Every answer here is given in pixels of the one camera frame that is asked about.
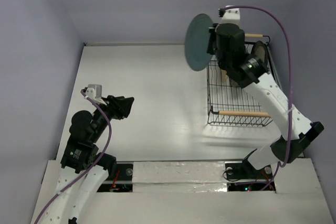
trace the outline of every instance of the black mounting base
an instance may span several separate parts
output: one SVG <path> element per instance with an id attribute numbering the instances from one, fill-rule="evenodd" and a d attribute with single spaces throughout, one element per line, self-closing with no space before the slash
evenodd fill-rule
<path id="1" fill-rule="evenodd" d="M 246 169 L 246 164 L 241 163 L 225 163 L 225 177 L 228 181 L 238 181 L 242 179 L 265 179 L 265 175 L 267 178 L 272 178 L 273 174 L 271 172 L 270 165 L 266 166 L 263 169 L 255 170 L 255 169 Z"/>

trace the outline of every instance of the white floor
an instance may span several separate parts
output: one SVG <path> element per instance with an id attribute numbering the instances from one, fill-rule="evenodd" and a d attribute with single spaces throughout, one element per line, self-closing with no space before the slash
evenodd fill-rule
<path id="1" fill-rule="evenodd" d="M 70 135 L 71 117 L 94 111 L 80 94 L 91 83 L 101 84 L 105 97 L 135 98 L 129 118 L 112 121 L 107 153 L 118 161 L 243 158 L 280 134 L 273 123 L 262 129 L 206 125 L 206 70 L 188 67 L 184 46 L 85 47 L 57 160 Z M 100 149 L 107 133 L 97 143 Z"/>

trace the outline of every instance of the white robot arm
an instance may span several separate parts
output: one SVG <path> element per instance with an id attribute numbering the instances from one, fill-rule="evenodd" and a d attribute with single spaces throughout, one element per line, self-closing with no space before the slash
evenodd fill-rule
<path id="1" fill-rule="evenodd" d="M 228 10 L 228 7 L 219 9 L 222 18 L 209 30 L 212 34 L 207 53 L 216 55 L 218 66 L 260 103 L 281 133 L 277 141 L 248 154 L 241 165 L 234 165 L 234 168 L 228 165 L 230 167 L 228 177 L 230 175 L 231 179 L 248 179 L 254 178 L 256 171 L 267 165 L 284 162 L 286 155 L 289 156 L 285 162 L 291 163 L 324 127 L 320 122 L 312 123 L 292 106 L 291 132 L 288 134 L 288 99 L 276 84 L 267 66 L 258 57 L 245 51 L 245 33 L 239 29 L 240 10 L 239 8 Z"/>

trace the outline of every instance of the red wire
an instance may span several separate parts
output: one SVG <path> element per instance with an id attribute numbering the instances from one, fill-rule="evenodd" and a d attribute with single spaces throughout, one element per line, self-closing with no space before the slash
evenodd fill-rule
<path id="1" fill-rule="evenodd" d="M 263 174 L 263 176 L 267 179 L 267 182 L 269 182 L 269 178 L 267 177 L 266 173 L 264 172 L 261 172 L 261 174 Z"/>
<path id="2" fill-rule="evenodd" d="M 111 186 L 110 189 L 113 189 L 113 188 L 115 187 L 115 184 L 114 184 L 114 183 L 118 180 L 119 173 L 120 173 L 120 170 L 117 171 L 116 177 L 114 178 L 113 183 L 112 183 L 112 186 Z"/>

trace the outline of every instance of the cable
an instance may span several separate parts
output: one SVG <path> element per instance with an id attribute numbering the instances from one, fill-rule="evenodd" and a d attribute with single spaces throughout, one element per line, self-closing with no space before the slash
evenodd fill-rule
<path id="1" fill-rule="evenodd" d="M 285 36 L 285 40 L 286 40 L 286 44 L 287 44 L 287 54 L 288 54 L 288 72 L 289 72 L 289 95 L 288 95 L 288 136 L 287 136 L 287 145 L 286 145 L 286 154 L 285 154 L 285 160 L 283 162 L 283 164 L 281 164 L 281 162 L 279 161 L 277 164 L 277 168 L 276 171 L 274 172 L 273 177 L 269 180 L 269 182 L 266 184 L 266 186 L 264 186 L 262 190 L 265 190 L 268 186 L 270 186 L 270 184 L 273 182 L 275 176 L 277 175 L 279 168 L 283 168 L 285 167 L 285 165 L 288 162 L 289 159 L 289 153 L 290 153 L 290 142 L 291 142 L 291 138 L 292 138 L 292 106 L 293 106 L 293 87 L 292 87 L 292 62 L 291 62 L 291 54 L 290 54 L 290 43 L 289 43 L 289 39 L 288 39 L 288 35 L 286 33 L 285 28 L 283 27 L 282 23 L 280 22 L 280 20 L 278 20 L 278 18 L 276 16 L 274 16 L 271 12 L 260 8 L 260 7 L 255 7 L 255 6 L 248 6 L 248 5 L 233 5 L 233 6 L 227 6 L 225 8 L 221 8 L 222 11 L 226 11 L 229 9 L 235 9 L 235 8 L 242 8 L 242 9 L 254 9 L 254 10 L 259 10 L 263 13 L 268 14 L 269 16 L 271 16 L 276 23 L 278 23 L 278 25 L 280 26 L 283 35 Z"/>
<path id="2" fill-rule="evenodd" d="M 78 180 L 80 180 L 81 178 L 83 178 L 84 176 L 87 175 L 87 173 L 100 161 L 100 159 L 103 157 L 107 147 L 110 144 L 111 141 L 111 137 L 112 137 L 112 126 L 111 126 L 111 122 L 109 120 L 109 118 L 107 117 L 107 115 L 103 112 L 103 110 L 94 102 L 92 101 L 89 97 L 86 96 L 86 94 L 84 93 L 83 90 L 80 91 L 80 93 L 89 101 L 92 103 L 92 105 L 94 107 L 96 107 L 96 109 L 102 114 L 102 116 L 105 118 L 105 120 L 107 121 L 108 127 L 109 127 L 109 136 L 108 139 L 106 141 L 106 145 L 104 146 L 102 152 L 100 153 L 100 155 L 98 156 L 98 158 L 92 163 L 92 165 L 89 166 L 89 168 L 87 168 L 82 174 L 80 174 L 77 178 L 75 178 L 73 181 L 71 181 L 68 185 L 66 185 L 64 188 L 62 188 L 60 190 L 61 193 L 65 192 L 68 188 L 70 188 L 73 184 L 75 184 Z M 50 201 L 48 203 L 46 203 L 46 205 L 44 206 L 44 208 L 41 210 L 41 212 L 39 213 L 39 215 L 37 216 L 34 224 L 38 224 L 38 222 L 40 221 L 43 213 L 48 209 L 48 207 L 54 202 L 55 199 L 57 199 L 57 197 L 59 196 L 59 194 L 55 194 L 53 196 L 53 198 L 50 199 Z"/>
<path id="3" fill-rule="evenodd" d="M 267 182 L 269 182 L 269 178 L 268 178 L 267 174 L 264 171 L 261 171 L 261 174 L 267 179 Z"/>
<path id="4" fill-rule="evenodd" d="M 222 177 L 225 179 L 225 180 L 227 180 L 227 181 L 229 181 L 229 182 L 237 182 L 237 181 L 239 181 L 240 180 L 240 178 L 239 179 L 235 179 L 235 180 L 230 180 L 230 179 L 228 179 L 228 178 L 226 178 L 226 177 L 224 177 L 224 174 L 226 174 L 226 170 L 223 172 L 223 174 L 222 174 Z"/>

